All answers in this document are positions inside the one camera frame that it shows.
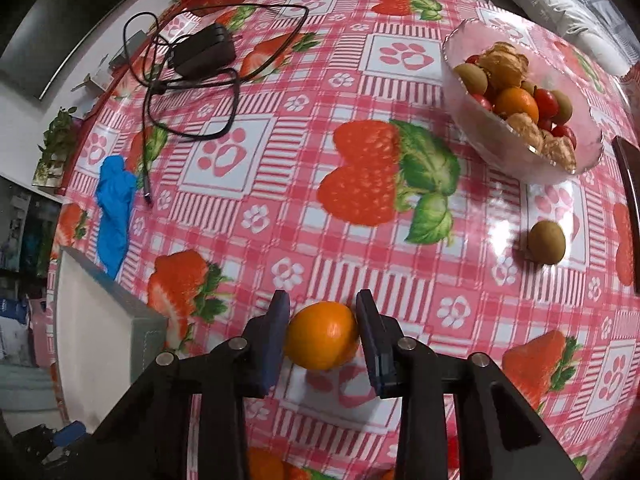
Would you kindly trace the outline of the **brown kiwi on table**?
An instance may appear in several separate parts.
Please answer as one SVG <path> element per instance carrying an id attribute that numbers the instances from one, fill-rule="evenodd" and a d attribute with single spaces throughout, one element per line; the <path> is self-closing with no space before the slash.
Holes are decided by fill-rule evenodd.
<path id="1" fill-rule="evenodd" d="M 556 222 L 540 220 L 530 229 L 527 246 L 536 263 L 554 266 L 564 258 L 566 239 Z"/>

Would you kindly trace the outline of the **glass fruit bowl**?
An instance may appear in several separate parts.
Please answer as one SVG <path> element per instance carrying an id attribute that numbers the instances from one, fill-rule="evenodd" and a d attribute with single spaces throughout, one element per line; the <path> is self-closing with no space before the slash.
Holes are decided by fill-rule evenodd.
<path id="1" fill-rule="evenodd" d="M 442 44 L 442 76 L 454 123 L 507 176 L 558 184 L 600 162 L 603 133 L 585 91 L 497 26 L 463 21 Z"/>

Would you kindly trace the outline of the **orange tangerine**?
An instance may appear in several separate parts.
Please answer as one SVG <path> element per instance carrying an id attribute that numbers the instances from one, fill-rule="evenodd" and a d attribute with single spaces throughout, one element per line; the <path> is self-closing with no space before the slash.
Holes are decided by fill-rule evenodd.
<path id="1" fill-rule="evenodd" d="M 321 301 L 292 317 L 284 353 L 305 370 L 326 372 L 349 362 L 358 346 L 358 324 L 352 310 L 338 302 Z"/>

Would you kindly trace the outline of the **blue rubber glove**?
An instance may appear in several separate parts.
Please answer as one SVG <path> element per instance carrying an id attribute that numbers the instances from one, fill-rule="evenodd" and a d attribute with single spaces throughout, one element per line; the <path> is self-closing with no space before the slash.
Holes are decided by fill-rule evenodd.
<path id="1" fill-rule="evenodd" d="M 136 176 L 126 169 L 122 155 L 111 155 L 101 166 L 96 203 L 101 218 L 96 250 L 106 274 L 114 280 L 129 248 L 129 222 Z"/>

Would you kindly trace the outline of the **white square tray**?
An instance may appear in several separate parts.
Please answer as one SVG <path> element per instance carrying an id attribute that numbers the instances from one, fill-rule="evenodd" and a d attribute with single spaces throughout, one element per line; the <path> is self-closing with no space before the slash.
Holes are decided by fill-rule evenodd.
<path id="1" fill-rule="evenodd" d="M 58 253 L 54 340 L 66 414 L 93 432 L 163 350 L 167 321 L 75 248 Z"/>

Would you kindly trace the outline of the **green potted plant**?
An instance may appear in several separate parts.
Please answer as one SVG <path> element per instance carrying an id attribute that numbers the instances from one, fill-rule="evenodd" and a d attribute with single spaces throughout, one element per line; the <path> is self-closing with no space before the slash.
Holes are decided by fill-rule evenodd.
<path id="1" fill-rule="evenodd" d="M 67 163 L 72 158 L 78 144 L 81 120 L 75 116 L 77 107 L 61 107 L 47 129 L 42 143 L 38 145 L 40 159 L 32 177 L 32 185 L 37 188 L 59 188 L 62 184 Z"/>

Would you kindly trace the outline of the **black power adapter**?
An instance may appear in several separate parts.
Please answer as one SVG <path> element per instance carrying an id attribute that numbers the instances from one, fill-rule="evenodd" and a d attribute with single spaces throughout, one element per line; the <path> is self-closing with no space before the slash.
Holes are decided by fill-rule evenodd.
<path id="1" fill-rule="evenodd" d="M 213 77 L 236 59 L 231 32 L 214 23 L 187 36 L 171 48 L 168 66 L 186 80 Z"/>

